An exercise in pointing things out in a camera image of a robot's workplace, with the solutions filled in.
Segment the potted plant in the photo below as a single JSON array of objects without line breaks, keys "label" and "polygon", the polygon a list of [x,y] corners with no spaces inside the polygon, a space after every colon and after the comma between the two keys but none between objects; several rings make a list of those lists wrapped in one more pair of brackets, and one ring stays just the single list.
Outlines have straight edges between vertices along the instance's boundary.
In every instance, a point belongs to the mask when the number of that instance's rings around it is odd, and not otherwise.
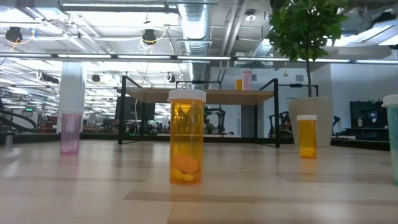
[{"label": "potted plant", "polygon": [[267,38],[281,56],[291,62],[299,58],[306,62],[308,78],[308,98],[292,100],[289,112],[292,118],[294,139],[298,143],[298,128],[295,117],[301,114],[314,114],[317,121],[318,146],[330,146],[332,112],[331,101],[327,97],[312,97],[310,60],[328,55],[324,50],[328,39],[333,44],[341,37],[341,22],[346,17],[339,9],[346,6],[347,0],[288,0],[284,7],[274,11],[270,20],[273,26]]}]

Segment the pink translucent container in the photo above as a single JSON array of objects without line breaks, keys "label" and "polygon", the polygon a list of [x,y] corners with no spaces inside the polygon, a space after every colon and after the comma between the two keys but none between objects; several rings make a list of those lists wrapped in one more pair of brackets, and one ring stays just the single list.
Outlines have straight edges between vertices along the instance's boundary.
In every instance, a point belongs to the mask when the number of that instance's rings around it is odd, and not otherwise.
[{"label": "pink translucent container", "polygon": [[244,71],[242,75],[243,90],[251,90],[251,71]]},{"label": "pink translucent container", "polygon": [[61,154],[79,153],[80,130],[80,114],[62,115]]}]

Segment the green leaves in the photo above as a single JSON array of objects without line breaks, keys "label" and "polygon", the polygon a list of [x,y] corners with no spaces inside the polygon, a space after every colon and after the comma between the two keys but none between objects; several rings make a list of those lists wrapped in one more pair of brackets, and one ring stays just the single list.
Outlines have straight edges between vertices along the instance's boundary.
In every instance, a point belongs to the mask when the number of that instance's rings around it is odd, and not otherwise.
[{"label": "green leaves", "polygon": [[298,58],[315,61],[328,55],[322,49],[327,39],[340,39],[340,23],[347,17],[337,11],[346,3],[347,0],[295,0],[274,12],[270,20],[274,31],[267,38],[290,61]]}]

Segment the teal container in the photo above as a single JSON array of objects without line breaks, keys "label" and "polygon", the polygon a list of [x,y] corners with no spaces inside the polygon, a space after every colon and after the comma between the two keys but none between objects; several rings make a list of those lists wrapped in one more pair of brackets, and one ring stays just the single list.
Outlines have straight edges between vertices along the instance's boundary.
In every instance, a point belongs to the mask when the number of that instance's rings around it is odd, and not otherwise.
[{"label": "teal container", "polygon": [[398,186],[398,94],[384,97],[383,107],[387,108],[392,175]]}]

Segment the orange pill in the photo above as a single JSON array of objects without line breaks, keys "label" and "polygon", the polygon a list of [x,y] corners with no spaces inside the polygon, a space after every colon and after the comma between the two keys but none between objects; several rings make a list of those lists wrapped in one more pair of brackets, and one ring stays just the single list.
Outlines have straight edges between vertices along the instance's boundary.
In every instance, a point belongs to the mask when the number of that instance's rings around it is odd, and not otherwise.
[{"label": "orange pill", "polygon": [[178,154],[173,158],[173,165],[187,174],[196,174],[199,171],[199,163],[192,157],[184,154]]}]

